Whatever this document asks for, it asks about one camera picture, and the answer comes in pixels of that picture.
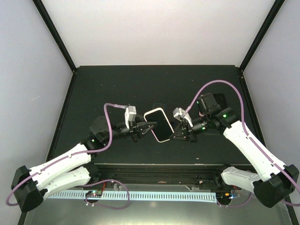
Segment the beige cased phone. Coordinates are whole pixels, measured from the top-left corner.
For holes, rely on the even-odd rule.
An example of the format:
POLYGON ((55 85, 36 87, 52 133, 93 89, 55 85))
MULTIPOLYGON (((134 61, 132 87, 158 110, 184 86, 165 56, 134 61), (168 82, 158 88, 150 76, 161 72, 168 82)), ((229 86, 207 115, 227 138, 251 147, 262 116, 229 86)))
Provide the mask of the beige cased phone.
POLYGON ((143 116, 147 122, 157 123, 151 131, 159 143, 170 140, 170 136, 174 133, 174 130, 166 116, 166 113, 161 107, 145 112, 143 116))

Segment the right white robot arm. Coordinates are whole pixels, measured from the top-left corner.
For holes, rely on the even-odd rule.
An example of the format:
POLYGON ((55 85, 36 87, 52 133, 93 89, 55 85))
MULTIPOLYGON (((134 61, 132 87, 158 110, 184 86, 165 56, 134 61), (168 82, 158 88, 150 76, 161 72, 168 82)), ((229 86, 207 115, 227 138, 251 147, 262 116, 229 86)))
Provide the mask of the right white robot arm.
POLYGON ((222 172, 214 175, 215 187, 223 189, 228 185, 237 186, 253 193, 268 208, 283 201, 297 189, 298 168, 286 165, 274 156, 238 119, 232 108, 222 109, 211 93, 200 96, 196 104, 204 115, 195 120, 182 108, 173 111, 180 125, 170 135, 170 139, 195 143, 197 134, 215 129, 233 143, 255 169, 255 173, 252 173, 234 166, 225 167, 222 172))

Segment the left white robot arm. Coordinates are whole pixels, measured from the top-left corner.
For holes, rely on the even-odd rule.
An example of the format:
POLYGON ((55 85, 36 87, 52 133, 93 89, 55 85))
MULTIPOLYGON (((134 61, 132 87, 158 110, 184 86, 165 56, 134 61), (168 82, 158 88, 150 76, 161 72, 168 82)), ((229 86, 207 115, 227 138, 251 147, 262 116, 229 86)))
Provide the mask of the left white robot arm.
POLYGON ((108 149, 114 138, 130 137, 136 142, 157 126, 140 117, 111 126, 106 116, 97 117, 90 135, 66 153, 41 165, 19 167, 11 184, 12 195, 21 212, 38 207, 48 197, 77 186, 96 187, 101 180, 92 158, 108 149))

